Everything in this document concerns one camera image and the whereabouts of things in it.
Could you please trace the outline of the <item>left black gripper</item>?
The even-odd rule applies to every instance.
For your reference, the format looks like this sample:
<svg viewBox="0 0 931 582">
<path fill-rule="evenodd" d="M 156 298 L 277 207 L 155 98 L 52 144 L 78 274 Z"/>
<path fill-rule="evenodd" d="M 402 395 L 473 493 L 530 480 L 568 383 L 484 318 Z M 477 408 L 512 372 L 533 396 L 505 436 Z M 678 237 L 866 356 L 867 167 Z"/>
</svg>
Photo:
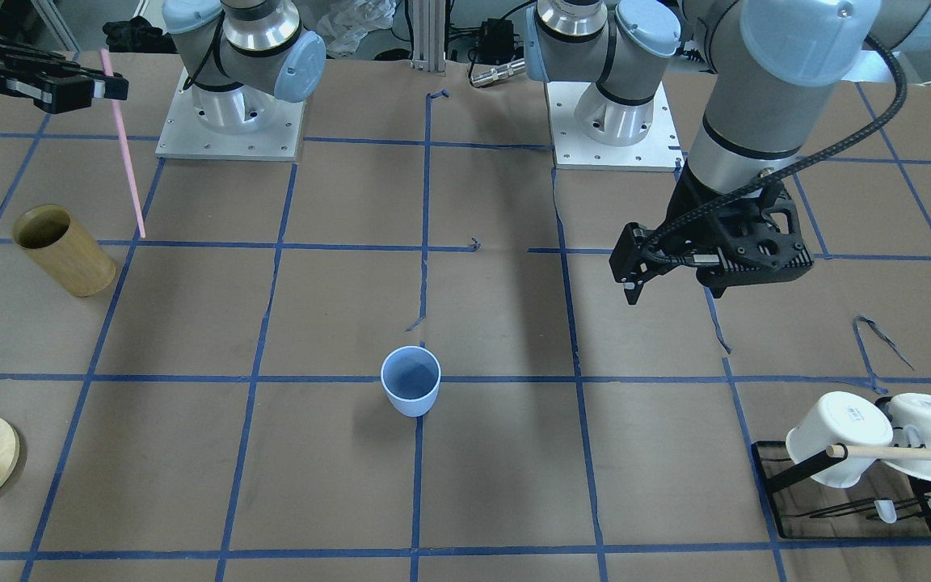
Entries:
<svg viewBox="0 0 931 582">
<path fill-rule="evenodd" d="M 676 268 L 643 254 L 650 236 L 638 222 L 627 222 L 609 256 L 611 275 L 629 306 L 636 305 L 644 284 Z M 718 262 L 696 269 L 696 279 L 714 298 L 731 287 L 797 280 L 814 266 L 797 209 L 780 182 L 769 185 L 765 196 L 740 198 L 689 222 L 661 239 L 659 248 L 665 255 L 713 255 Z"/>
</svg>

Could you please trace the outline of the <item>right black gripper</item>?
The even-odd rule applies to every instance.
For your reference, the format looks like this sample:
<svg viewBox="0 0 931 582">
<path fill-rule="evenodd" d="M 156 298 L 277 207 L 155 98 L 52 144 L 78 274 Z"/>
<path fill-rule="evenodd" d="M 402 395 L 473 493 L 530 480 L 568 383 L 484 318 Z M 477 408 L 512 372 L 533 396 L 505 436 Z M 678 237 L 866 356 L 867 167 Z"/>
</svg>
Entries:
<svg viewBox="0 0 931 582">
<path fill-rule="evenodd" d="M 93 99 L 126 100 L 129 82 L 121 74 L 87 69 L 55 52 L 0 36 L 0 95 L 31 97 L 49 114 L 91 106 Z"/>
</svg>

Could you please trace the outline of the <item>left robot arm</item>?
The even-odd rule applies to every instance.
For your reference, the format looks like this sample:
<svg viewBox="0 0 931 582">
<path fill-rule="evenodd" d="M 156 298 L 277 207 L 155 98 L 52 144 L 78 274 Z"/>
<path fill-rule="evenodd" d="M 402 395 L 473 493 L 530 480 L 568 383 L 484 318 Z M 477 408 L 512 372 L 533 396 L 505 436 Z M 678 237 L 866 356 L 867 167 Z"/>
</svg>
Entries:
<svg viewBox="0 0 931 582">
<path fill-rule="evenodd" d="M 853 147 L 901 109 L 897 51 L 931 49 L 931 1 L 539 1 L 524 58 L 539 82 L 590 82 L 587 97 L 647 116 L 683 43 L 716 82 L 656 229 L 625 225 L 609 258 L 635 305 L 654 277 L 685 266 L 721 296 L 797 280 L 813 268 L 784 179 Z M 798 152 L 861 49 L 887 64 L 895 97 L 865 128 Z"/>
</svg>

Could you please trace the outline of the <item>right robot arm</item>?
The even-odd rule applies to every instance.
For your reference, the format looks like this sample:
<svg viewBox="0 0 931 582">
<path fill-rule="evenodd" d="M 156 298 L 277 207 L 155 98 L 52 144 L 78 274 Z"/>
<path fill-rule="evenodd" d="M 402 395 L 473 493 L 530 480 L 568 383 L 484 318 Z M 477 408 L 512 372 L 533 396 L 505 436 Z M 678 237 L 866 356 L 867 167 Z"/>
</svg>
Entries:
<svg viewBox="0 0 931 582">
<path fill-rule="evenodd" d="M 187 87 L 222 93 L 243 87 L 281 102 L 304 102 L 321 81 L 324 40 L 292 1 L 166 1 L 166 32 Z M 30 99 L 48 114 L 127 99 L 122 74 L 89 69 L 60 54 L 0 36 L 0 95 Z"/>
</svg>

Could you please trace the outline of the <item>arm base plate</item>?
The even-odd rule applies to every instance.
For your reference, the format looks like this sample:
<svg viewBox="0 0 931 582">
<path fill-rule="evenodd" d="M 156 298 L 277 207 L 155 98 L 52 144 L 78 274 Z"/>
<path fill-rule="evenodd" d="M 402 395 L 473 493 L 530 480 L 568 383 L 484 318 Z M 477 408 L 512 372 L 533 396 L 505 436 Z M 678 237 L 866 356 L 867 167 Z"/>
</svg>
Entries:
<svg viewBox="0 0 931 582">
<path fill-rule="evenodd" d="M 611 102 L 591 82 L 548 82 L 559 170 L 672 172 L 684 161 L 663 84 L 639 106 Z"/>
<path fill-rule="evenodd" d="M 295 162 L 305 103 L 275 99 L 252 87 L 211 92 L 183 87 L 186 70 L 160 129 L 160 158 Z"/>
</svg>

